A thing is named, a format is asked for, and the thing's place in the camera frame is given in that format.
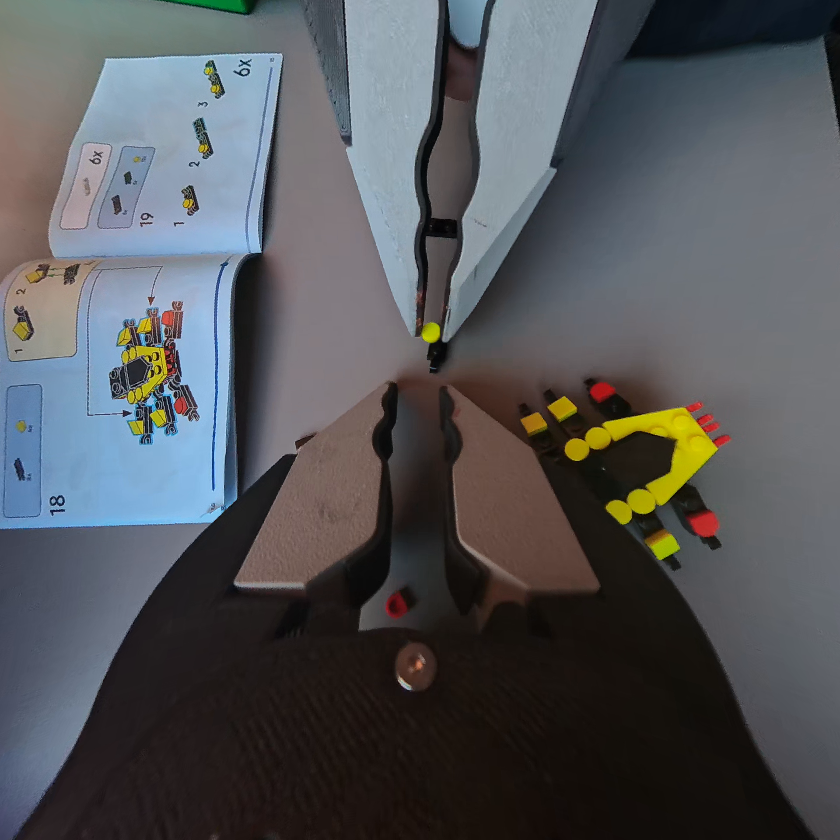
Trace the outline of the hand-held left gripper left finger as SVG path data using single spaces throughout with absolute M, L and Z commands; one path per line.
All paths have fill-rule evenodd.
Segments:
M 234 584 L 360 608 L 390 569 L 397 386 L 387 381 L 298 450 Z

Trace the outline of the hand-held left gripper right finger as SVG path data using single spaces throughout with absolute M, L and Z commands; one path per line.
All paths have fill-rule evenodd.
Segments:
M 533 450 L 450 385 L 439 389 L 445 576 L 458 612 L 593 596 L 601 585 Z

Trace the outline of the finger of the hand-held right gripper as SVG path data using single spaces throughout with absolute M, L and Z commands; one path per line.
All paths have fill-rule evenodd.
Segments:
M 409 333 L 419 335 L 447 4 L 304 1 L 302 8 L 385 277 Z
M 488 3 L 469 135 L 475 188 L 459 228 L 442 341 L 454 338 L 487 291 L 654 5 Z

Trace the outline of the yellow black lego model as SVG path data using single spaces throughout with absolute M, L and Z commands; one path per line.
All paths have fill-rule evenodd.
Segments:
M 591 423 L 565 395 L 543 392 L 550 426 L 540 410 L 518 406 L 520 423 L 538 456 L 570 466 L 601 507 L 641 540 L 671 571 L 680 569 L 679 542 L 658 511 L 671 506 L 681 526 L 709 550 L 719 550 L 720 523 L 693 476 L 730 441 L 714 436 L 714 416 L 698 415 L 702 402 L 640 413 L 603 379 L 584 381 L 602 423 Z

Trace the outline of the lego instruction booklet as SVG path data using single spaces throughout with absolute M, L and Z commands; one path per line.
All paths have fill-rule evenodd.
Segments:
M 1 525 L 209 523 L 238 494 L 234 303 L 282 54 L 107 59 L 45 258 L 2 282 Z

